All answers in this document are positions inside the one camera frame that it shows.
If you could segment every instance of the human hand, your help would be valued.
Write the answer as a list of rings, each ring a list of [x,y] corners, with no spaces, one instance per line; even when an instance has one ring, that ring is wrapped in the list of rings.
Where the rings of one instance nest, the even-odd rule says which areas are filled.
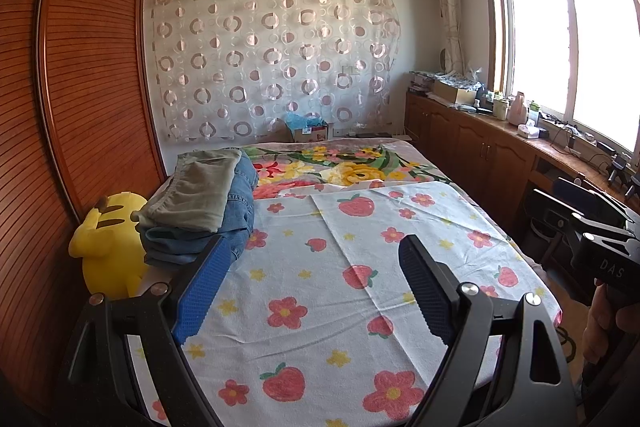
[[[596,293],[591,302],[587,327],[582,334],[582,355],[587,362],[598,363],[607,352],[607,331],[612,325],[613,310],[607,300],[607,287],[597,280]],[[640,333],[640,303],[621,308],[615,315],[618,328],[627,333]]]

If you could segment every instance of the circle pattern curtain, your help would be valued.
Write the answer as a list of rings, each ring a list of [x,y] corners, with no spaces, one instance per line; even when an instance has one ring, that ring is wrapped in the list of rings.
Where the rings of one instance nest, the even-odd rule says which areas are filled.
[[[150,84],[175,140],[269,140],[287,112],[390,122],[393,0],[145,0]]]

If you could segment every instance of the wooden wardrobe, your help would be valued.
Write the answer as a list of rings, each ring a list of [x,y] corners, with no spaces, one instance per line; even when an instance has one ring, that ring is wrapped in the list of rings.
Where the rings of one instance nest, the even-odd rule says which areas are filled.
[[[75,227],[166,177],[141,25],[142,0],[0,0],[0,370],[44,414],[88,297]]]

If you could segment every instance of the metal screw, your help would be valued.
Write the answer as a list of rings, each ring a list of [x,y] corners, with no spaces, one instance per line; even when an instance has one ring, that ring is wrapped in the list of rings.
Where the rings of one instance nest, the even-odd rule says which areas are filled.
[[[102,304],[103,301],[104,301],[104,294],[102,293],[94,293],[93,295],[91,295],[91,297],[89,297],[89,304],[91,304],[91,306],[97,306],[98,304]]]
[[[527,302],[529,304],[531,304],[532,306],[540,306],[540,304],[542,303],[542,299],[540,298],[539,295],[534,295],[533,293],[529,292],[524,296],[525,299],[527,299]]]
[[[157,282],[155,284],[152,284],[150,289],[153,295],[159,297],[169,291],[169,286],[167,286],[167,284],[164,282]]]
[[[460,286],[460,288],[462,289],[462,292],[467,295],[478,295],[478,292],[480,291],[478,286],[476,286],[472,282],[462,283],[462,286]]]

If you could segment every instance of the folded clothes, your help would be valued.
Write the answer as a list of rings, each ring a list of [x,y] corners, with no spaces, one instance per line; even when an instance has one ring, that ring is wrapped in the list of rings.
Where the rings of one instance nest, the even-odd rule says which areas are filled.
[[[254,231],[254,196],[258,184],[258,174],[248,156],[242,152],[236,167],[222,223],[215,232],[190,230],[179,227],[144,227],[137,224],[142,246],[145,248],[145,262],[153,266],[177,268],[190,263],[202,252],[213,235],[219,234],[229,242],[233,254],[232,261],[244,251],[247,240]]]
[[[132,221],[145,229],[177,227],[216,232],[222,226],[241,156],[242,151],[234,148],[180,154],[167,189],[133,212]]]

